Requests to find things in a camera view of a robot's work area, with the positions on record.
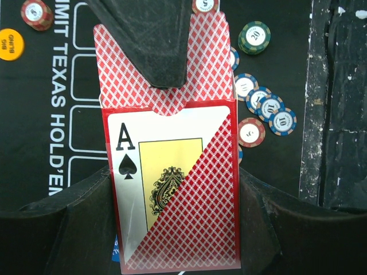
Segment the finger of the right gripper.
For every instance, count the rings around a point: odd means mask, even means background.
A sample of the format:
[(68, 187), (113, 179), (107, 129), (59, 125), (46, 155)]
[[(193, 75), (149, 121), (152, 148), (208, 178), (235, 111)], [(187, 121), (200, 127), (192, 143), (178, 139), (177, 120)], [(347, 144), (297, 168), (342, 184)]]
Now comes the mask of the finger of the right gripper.
[(184, 86), (190, 1), (90, 0), (88, 5), (151, 86)]

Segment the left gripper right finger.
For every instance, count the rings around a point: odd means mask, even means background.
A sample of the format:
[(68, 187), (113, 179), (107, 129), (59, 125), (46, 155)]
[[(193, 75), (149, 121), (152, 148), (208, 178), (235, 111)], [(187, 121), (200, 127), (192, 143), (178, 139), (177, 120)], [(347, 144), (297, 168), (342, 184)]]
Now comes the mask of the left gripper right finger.
[(302, 201), (240, 169), (243, 274), (366, 274), (366, 212)]

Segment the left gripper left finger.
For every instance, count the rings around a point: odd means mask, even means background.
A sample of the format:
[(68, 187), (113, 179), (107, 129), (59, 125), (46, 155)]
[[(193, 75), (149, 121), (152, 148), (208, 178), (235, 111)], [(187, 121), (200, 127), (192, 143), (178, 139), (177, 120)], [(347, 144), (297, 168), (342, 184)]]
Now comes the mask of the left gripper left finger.
[(116, 237), (110, 170), (1, 211), (1, 274), (108, 274)]

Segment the red chips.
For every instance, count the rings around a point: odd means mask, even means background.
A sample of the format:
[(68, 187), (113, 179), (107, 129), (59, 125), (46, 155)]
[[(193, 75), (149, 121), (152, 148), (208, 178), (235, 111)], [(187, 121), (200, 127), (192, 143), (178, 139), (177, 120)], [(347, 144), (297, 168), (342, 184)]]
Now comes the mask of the red chips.
[(23, 21), (36, 31), (48, 30), (53, 23), (53, 12), (41, 0), (27, 0), (21, 7)]
[(193, 0), (192, 10), (195, 14), (216, 12), (219, 0)]

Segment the blue chips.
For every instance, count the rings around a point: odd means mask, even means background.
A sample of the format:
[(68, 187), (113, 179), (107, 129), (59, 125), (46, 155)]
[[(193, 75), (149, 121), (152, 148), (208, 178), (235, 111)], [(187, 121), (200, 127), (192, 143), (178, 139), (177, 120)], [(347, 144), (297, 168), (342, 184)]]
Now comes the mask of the blue chips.
[(243, 159), (243, 150), (241, 146), (238, 146), (238, 156), (239, 156), (239, 164), (241, 163), (242, 159)]

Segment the green poker chip stack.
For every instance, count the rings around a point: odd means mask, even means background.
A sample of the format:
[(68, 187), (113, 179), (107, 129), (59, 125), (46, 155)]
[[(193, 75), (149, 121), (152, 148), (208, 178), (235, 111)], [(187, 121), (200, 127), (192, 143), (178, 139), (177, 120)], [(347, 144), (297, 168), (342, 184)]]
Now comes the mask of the green poker chip stack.
[(247, 23), (238, 36), (239, 48), (246, 54), (257, 55), (263, 52), (271, 40), (271, 31), (262, 21)]

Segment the red poker chip stack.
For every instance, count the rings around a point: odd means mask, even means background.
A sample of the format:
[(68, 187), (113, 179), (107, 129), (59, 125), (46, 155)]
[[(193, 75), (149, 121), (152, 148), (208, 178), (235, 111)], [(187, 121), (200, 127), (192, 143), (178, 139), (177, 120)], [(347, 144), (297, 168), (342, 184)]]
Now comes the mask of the red poker chip stack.
[(248, 117), (238, 125), (239, 144), (243, 147), (252, 148), (260, 145), (266, 136), (266, 130), (260, 120)]

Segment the red playing card deck box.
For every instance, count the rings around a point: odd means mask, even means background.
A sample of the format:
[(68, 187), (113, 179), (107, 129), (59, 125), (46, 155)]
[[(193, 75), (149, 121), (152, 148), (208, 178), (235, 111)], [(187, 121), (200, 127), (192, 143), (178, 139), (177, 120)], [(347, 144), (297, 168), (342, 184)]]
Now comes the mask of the red playing card deck box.
[(122, 274), (238, 269), (237, 99), (229, 25), (193, 14), (187, 81), (153, 88), (94, 27)]

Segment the blue poker chip stack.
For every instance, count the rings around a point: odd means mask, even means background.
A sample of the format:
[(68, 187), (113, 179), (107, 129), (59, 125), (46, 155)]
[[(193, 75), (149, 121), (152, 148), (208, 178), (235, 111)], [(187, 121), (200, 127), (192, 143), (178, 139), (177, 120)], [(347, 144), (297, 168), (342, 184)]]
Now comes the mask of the blue poker chip stack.
[(256, 87), (248, 92), (245, 103), (250, 112), (268, 123), (278, 136), (290, 135), (297, 126), (295, 112), (287, 108), (282, 98), (266, 87)]

